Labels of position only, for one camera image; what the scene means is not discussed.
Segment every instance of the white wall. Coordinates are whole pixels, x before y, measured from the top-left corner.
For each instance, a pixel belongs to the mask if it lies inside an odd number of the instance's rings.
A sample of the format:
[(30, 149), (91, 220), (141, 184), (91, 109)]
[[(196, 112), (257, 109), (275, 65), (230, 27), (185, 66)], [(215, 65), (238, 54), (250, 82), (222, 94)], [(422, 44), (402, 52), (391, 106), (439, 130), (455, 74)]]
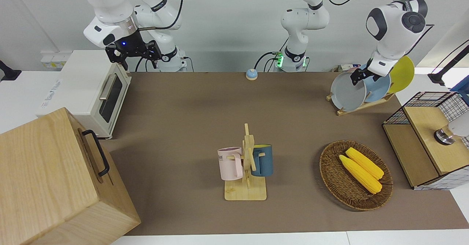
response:
[[(435, 67), (443, 60), (451, 51), (457, 48), (464, 41), (469, 39), (469, 10), (464, 13), (462, 19), (460, 19), (451, 29), (448, 31), (440, 42), (438, 42), (434, 48), (428, 53), (428, 55), (418, 64), (420, 67)], [(460, 47), (456, 50), (447, 60), (445, 60), (441, 67), (445, 66), (452, 58), (454, 58), (465, 46)], [(469, 67), (469, 56), (463, 58), (457, 67)]]
[[(15, 1), (24, 2), (25, 10), (18, 10)], [(179, 0), (169, 1), (178, 6)], [(365, 20), (372, 8), (389, 2), (352, 0), (338, 7), (325, 1), (330, 11), (329, 26), (307, 33), (310, 70), (367, 61), (376, 42), (367, 33)], [(416, 63), (469, 6), (469, 0), (427, 0), (427, 3), (427, 22), (437, 26), (410, 55)], [(288, 36), (280, 25), (280, 16), (287, 8), (295, 7), (306, 4), (301, 0), (185, 0), (183, 26), (175, 33), (175, 39), (193, 56), (196, 70), (244, 71), (253, 66), (260, 54), (280, 48)], [(24, 13), (31, 13), (36, 26), (31, 21), (25, 23), (28, 19)], [(52, 50), (54, 45), (60, 51), (95, 49), (82, 35), (94, 16), (86, 0), (0, 0), (0, 14), (0, 57), (13, 68), (41, 70), (39, 52)], [(228, 66), (225, 57), (231, 58)]]

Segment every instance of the oven door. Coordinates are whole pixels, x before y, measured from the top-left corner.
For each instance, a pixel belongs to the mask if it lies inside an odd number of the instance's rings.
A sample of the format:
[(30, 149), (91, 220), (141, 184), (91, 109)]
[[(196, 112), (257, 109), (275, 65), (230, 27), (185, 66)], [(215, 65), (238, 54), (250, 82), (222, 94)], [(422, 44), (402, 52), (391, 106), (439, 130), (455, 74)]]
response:
[(127, 91), (128, 84), (124, 75), (117, 66), (110, 71), (101, 95), (99, 95), (98, 110), (95, 118), (101, 127), (105, 128), (107, 134), (103, 137), (110, 137), (115, 125), (117, 115), (122, 106), (122, 101)]

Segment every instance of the pink mug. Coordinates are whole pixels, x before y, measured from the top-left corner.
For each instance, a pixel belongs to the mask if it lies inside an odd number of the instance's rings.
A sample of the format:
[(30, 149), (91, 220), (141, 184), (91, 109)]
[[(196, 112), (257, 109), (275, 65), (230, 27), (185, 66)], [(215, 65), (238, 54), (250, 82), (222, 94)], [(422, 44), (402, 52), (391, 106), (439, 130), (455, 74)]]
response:
[(243, 178), (243, 164), (241, 163), (241, 147), (229, 147), (218, 150), (218, 164), (221, 179), (225, 181)]

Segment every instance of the blue mug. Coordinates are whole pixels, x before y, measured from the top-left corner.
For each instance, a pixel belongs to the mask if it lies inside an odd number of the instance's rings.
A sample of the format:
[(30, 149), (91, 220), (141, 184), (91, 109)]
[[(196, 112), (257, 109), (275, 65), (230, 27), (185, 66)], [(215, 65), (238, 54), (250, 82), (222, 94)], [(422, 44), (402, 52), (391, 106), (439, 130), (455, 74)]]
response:
[(256, 171), (251, 170), (251, 175), (255, 177), (268, 177), (273, 174), (272, 145), (254, 145), (252, 155), (256, 164)]

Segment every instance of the green led light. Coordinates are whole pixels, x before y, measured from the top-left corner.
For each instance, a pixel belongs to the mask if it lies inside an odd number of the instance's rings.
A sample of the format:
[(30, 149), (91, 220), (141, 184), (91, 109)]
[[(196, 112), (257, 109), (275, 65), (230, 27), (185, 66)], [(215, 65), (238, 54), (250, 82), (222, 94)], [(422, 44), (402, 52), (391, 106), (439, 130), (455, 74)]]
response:
[(283, 65), (283, 55), (280, 53), (277, 58), (277, 67), (281, 68)]

